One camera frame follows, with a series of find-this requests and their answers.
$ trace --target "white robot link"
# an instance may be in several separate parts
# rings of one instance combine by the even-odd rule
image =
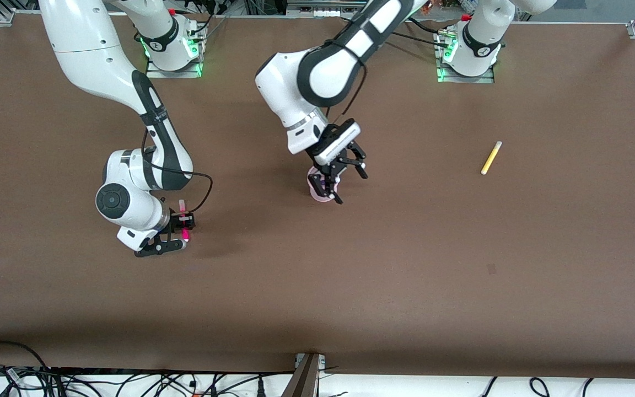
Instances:
[[[514,4],[529,13],[540,13],[555,1],[480,0],[471,21],[451,27],[461,39],[449,63],[463,75],[481,75],[496,61],[501,38],[514,18]],[[356,166],[361,178],[367,178],[366,155],[355,141],[359,125],[352,119],[329,124],[321,108],[335,106],[347,97],[360,67],[425,3],[369,0],[332,40],[310,50],[275,53],[257,71],[255,83],[287,129],[289,151],[306,151],[313,161],[308,182],[316,200],[342,203],[337,185],[348,165]],[[356,159],[347,157],[348,150]]]
[[[178,42],[188,34],[179,32],[184,22],[171,17],[162,0],[114,3],[126,10],[142,36],[162,43],[150,53],[157,65],[181,68],[190,60],[190,53],[179,50],[186,48]],[[103,186],[96,194],[99,213],[121,226],[117,237],[136,256],[185,248],[184,239],[170,236],[194,226],[192,213],[174,214],[149,192],[183,189],[192,177],[192,160],[152,83],[124,55],[101,0],[42,0],[40,8],[51,47],[68,80],[136,111],[154,142],[143,153],[136,148],[109,156]],[[169,239],[161,241],[160,232],[168,233]]]

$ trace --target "yellow marker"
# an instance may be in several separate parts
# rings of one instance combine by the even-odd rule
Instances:
[[[491,167],[492,162],[494,161],[494,158],[496,157],[496,154],[499,153],[499,148],[501,148],[501,141],[498,141],[496,145],[494,145],[494,148],[492,149],[492,153],[489,154],[489,158],[487,158],[486,163],[484,163],[484,167],[482,168],[483,175],[486,175],[487,172],[489,171],[489,167]]]

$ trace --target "cable connector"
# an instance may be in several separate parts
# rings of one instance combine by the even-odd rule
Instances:
[[[266,397],[266,390],[264,390],[264,379],[259,377],[259,388],[256,391],[256,397]]]

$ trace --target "pink marker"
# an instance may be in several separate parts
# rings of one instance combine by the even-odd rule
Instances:
[[[181,213],[184,213],[186,211],[185,208],[185,200],[178,200],[178,207]],[[189,242],[190,241],[190,231],[186,228],[183,228],[183,241],[185,242]]]

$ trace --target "brown table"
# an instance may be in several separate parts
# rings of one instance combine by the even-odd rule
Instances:
[[[431,46],[389,38],[350,111],[370,179],[345,174],[338,206],[308,196],[254,73],[342,24],[233,18],[202,78],[154,81],[216,184],[189,248],[149,259],[94,201],[138,116],[68,83],[39,15],[0,28],[0,339],[53,366],[275,370],[317,350],[342,372],[635,377],[625,27],[513,25],[493,85],[438,83]]]

